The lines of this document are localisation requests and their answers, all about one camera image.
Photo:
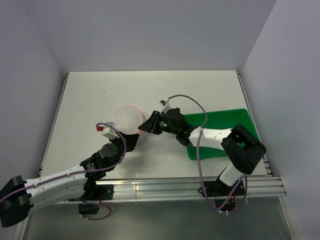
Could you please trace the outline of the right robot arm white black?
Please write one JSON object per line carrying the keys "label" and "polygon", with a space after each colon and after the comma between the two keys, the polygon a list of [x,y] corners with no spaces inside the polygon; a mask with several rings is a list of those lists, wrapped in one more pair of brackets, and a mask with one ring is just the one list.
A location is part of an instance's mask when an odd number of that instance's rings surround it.
{"label": "right robot arm white black", "polygon": [[160,135],[163,132],[175,135],[176,140],[185,147],[200,147],[223,150],[230,160],[216,183],[217,191],[229,194],[234,184],[243,176],[255,170],[267,149],[246,127],[237,124],[233,128],[209,129],[187,123],[179,108],[166,112],[153,111],[142,123],[140,131]]}

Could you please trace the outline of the mesh laundry bag pink trim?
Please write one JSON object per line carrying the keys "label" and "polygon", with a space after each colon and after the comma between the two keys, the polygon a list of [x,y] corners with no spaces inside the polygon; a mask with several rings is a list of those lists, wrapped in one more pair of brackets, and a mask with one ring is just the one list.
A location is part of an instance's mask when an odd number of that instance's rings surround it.
{"label": "mesh laundry bag pink trim", "polygon": [[115,128],[126,135],[138,134],[137,145],[139,145],[146,137],[138,127],[145,122],[144,114],[136,107],[125,105],[117,109],[113,114],[113,122]]}

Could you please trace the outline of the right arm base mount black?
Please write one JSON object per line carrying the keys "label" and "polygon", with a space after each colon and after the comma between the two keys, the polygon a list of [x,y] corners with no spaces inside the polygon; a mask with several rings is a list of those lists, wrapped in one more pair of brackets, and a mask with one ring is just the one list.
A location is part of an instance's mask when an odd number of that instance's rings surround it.
{"label": "right arm base mount black", "polygon": [[[204,181],[204,186],[208,197],[227,197],[236,186],[236,183],[232,186],[227,186],[217,179],[215,181]],[[244,196],[245,193],[245,186],[241,180],[237,188],[233,191],[231,198],[227,201],[221,211],[229,212],[235,210],[237,206],[236,197]]]}

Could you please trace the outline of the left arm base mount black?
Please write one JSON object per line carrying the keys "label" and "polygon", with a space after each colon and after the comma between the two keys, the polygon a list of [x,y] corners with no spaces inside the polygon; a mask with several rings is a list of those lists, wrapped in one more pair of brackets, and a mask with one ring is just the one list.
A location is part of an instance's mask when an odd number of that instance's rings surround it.
{"label": "left arm base mount black", "polygon": [[[113,199],[114,194],[114,185],[106,184],[106,185],[97,185],[96,189],[93,190],[93,193],[85,194],[84,196],[77,199],[78,204],[78,213],[79,215],[90,221],[99,221],[108,218],[112,209],[110,206],[103,203],[103,201],[110,201]],[[105,209],[107,210],[107,214],[105,216],[94,217],[99,210]]]}

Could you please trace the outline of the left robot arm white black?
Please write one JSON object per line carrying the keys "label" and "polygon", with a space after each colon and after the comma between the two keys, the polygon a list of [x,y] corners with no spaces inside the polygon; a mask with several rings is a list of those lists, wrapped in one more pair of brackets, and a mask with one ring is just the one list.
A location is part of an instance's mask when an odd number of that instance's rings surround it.
{"label": "left robot arm white black", "polygon": [[96,182],[113,171],[126,153],[135,149],[138,139],[137,133],[122,133],[91,157],[65,171],[27,180],[20,175],[11,178],[0,190],[1,226],[14,226],[30,213],[58,202],[96,198]]}

